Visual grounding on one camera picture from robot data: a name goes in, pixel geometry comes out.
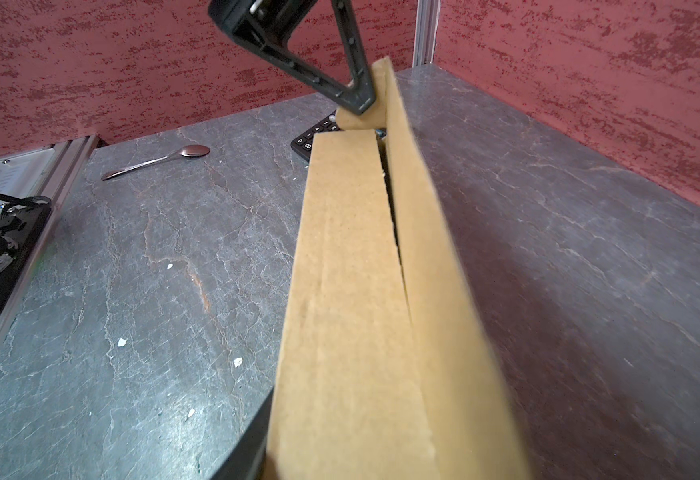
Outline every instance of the cardboard box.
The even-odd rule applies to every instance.
[[[313,144],[263,477],[530,478],[392,64],[373,68],[376,105]]]

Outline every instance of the calculator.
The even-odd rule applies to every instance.
[[[297,138],[292,140],[292,150],[294,150],[297,155],[305,159],[306,162],[310,162],[310,153],[312,152],[312,141],[315,134],[319,134],[322,131],[341,131],[342,129],[336,124],[336,112],[330,114],[323,120],[320,120],[315,125],[310,127],[306,132],[299,135]]]

